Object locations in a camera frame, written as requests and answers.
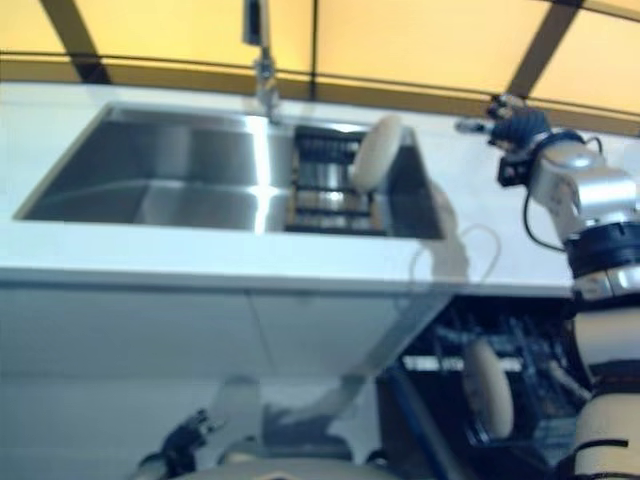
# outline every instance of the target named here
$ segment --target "white cabinet door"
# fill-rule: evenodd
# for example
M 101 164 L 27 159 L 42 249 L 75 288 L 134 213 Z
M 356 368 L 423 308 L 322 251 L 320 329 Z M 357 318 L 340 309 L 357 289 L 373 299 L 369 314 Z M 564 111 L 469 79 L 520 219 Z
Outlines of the white cabinet door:
M 369 373 L 369 353 L 393 327 L 385 296 L 250 294 L 276 371 L 287 375 Z
M 242 293 L 0 291 L 5 375 L 197 378 L 271 372 Z

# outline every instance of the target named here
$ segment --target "faucet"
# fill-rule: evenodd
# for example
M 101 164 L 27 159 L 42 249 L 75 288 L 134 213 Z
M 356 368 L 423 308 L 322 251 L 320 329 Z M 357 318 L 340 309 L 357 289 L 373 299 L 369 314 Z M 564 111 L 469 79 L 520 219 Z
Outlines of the faucet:
M 256 96 L 269 119 L 275 122 L 279 94 L 276 85 L 276 62 L 271 56 L 269 0 L 244 0 L 244 43 L 260 47 L 253 66 L 256 72 Z

